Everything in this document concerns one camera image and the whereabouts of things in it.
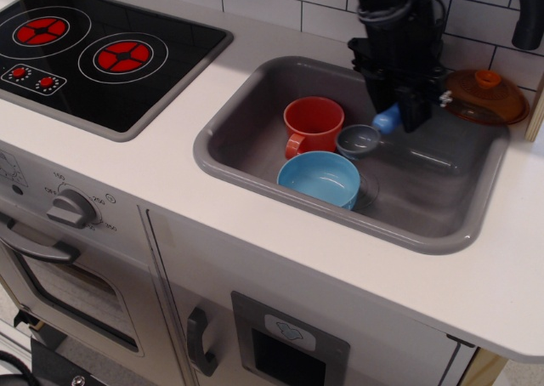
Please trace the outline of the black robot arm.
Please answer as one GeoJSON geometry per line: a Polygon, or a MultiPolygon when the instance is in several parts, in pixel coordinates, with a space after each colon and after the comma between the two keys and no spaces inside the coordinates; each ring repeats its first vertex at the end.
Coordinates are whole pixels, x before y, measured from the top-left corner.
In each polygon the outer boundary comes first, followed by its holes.
{"type": "Polygon", "coordinates": [[[348,42],[378,113],[399,107],[407,133],[432,116],[444,92],[440,62],[446,7],[442,0],[358,0],[366,36],[348,42]]]}

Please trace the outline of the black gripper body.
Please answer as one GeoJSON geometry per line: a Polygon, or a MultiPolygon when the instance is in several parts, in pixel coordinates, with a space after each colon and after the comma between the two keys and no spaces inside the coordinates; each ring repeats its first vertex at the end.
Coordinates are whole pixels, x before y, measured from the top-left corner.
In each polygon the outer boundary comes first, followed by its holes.
{"type": "Polygon", "coordinates": [[[445,20],[432,12],[410,12],[385,28],[369,26],[366,37],[348,41],[354,69],[362,76],[389,71],[395,91],[399,86],[412,87],[425,99],[436,99],[445,80],[440,62],[444,26],[445,20]]]}

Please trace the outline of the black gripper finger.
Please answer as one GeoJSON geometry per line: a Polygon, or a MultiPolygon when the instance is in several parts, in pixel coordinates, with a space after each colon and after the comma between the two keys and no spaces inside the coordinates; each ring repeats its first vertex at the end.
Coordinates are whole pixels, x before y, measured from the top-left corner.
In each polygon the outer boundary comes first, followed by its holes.
{"type": "Polygon", "coordinates": [[[377,114],[398,102],[394,75],[385,71],[381,75],[364,75],[367,92],[377,114]]]}
{"type": "Polygon", "coordinates": [[[431,118],[431,104],[423,95],[412,87],[396,88],[400,118],[407,133],[416,131],[431,118]]]}

